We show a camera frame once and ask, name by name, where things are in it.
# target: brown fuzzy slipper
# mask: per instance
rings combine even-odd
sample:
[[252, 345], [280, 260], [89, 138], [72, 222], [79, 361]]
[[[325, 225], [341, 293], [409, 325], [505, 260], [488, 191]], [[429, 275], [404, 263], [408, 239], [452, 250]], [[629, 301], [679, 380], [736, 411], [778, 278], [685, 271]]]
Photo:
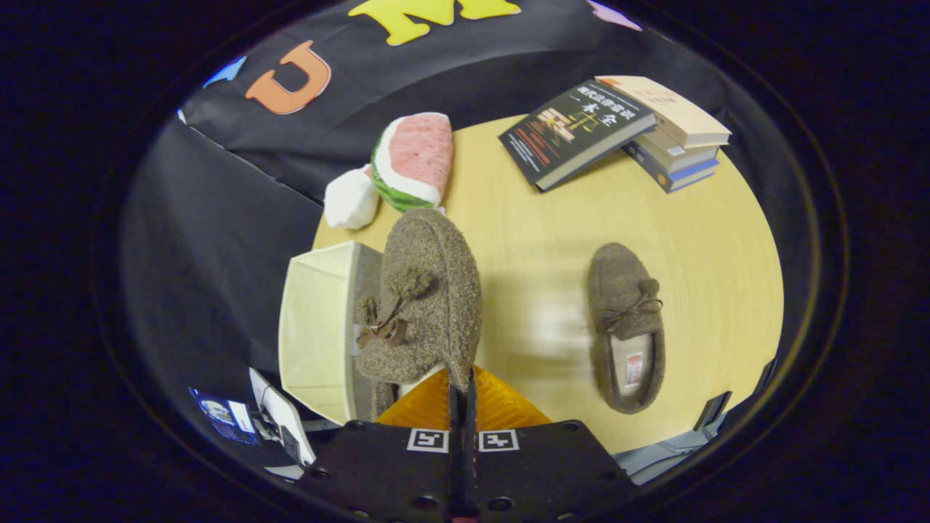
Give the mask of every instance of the brown fuzzy slipper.
[[377, 311], [359, 311], [383, 324], [362, 341], [359, 372], [379, 382], [413, 383], [443, 360], [450, 381], [467, 389], [481, 307], [478, 268], [452, 221], [433, 209], [407, 211], [388, 235]]
[[628, 248], [602, 246], [591, 260], [588, 300], [597, 330], [593, 351], [598, 388], [624, 414], [647, 408], [665, 374], [665, 331], [658, 281]]

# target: round wooden table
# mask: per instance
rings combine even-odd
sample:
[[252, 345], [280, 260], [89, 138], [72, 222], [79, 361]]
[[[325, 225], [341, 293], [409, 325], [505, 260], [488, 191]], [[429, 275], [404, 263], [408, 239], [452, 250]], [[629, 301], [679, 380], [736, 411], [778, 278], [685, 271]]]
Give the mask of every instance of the round wooden table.
[[[611, 453], [694, 428], [707, 401], [750, 395], [775, 356], [782, 282], [775, 241], [749, 186], [723, 152], [710, 178], [665, 194], [616, 151], [546, 194], [530, 186], [498, 135], [522, 115], [454, 133], [443, 205], [481, 273], [484, 319], [475, 361], [553, 421], [579, 419]], [[320, 224], [313, 248], [355, 240], [384, 250], [400, 213], [380, 203], [359, 231]], [[604, 243], [631, 248], [661, 283], [665, 381], [634, 415], [594, 383], [586, 275]]]

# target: slipper insole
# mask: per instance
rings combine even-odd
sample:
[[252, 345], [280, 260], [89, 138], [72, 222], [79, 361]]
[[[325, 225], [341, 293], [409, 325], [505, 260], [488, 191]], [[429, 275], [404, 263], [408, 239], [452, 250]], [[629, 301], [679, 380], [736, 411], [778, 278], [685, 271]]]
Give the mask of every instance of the slipper insole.
[[652, 334], [641, 334], [628, 340], [615, 337], [610, 344], [614, 348], [614, 369], [620, 395], [633, 396], [644, 384], [648, 386], [652, 372]]

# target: blue book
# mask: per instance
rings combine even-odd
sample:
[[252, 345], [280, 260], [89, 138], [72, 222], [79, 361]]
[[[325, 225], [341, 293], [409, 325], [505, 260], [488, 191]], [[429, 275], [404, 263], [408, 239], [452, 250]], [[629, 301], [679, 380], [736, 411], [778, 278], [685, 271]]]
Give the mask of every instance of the blue book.
[[714, 169], [720, 165], [720, 162], [718, 162], [716, 158], [711, 158], [706, 162], [676, 170], [675, 172], [669, 172], [658, 163], [656, 158], [644, 151], [643, 147], [635, 141], [624, 144], [621, 149], [623, 149], [623, 152], [628, 154], [630, 158], [636, 160], [636, 163], [642, 166], [643, 169], [649, 173], [649, 176], [651, 176], [666, 193], [674, 193], [682, 187], [691, 185], [695, 181], [709, 177], [713, 174]]

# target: watermelon plush toy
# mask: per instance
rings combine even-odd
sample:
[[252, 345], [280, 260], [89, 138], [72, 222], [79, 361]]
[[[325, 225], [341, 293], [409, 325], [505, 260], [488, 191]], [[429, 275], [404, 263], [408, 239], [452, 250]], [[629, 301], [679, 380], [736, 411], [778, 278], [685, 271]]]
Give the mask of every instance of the watermelon plush toy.
[[371, 179], [401, 212], [437, 208], [452, 168], [452, 126], [441, 113], [418, 113], [391, 122], [371, 154]]

